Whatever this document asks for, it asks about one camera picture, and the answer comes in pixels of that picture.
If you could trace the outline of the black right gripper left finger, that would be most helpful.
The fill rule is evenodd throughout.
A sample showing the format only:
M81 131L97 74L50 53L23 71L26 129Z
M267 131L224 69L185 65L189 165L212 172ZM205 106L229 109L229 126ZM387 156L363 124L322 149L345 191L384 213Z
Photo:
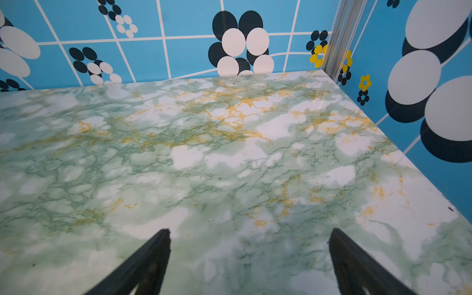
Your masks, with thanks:
M88 295L158 295L171 253L169 229L161 229Z

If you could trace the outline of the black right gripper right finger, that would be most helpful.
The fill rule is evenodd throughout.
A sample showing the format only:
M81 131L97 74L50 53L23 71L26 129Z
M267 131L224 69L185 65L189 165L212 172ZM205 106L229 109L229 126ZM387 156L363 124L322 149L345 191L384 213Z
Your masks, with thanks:
M415 293L338 228L331 232L329 252L342 295L413 295Z

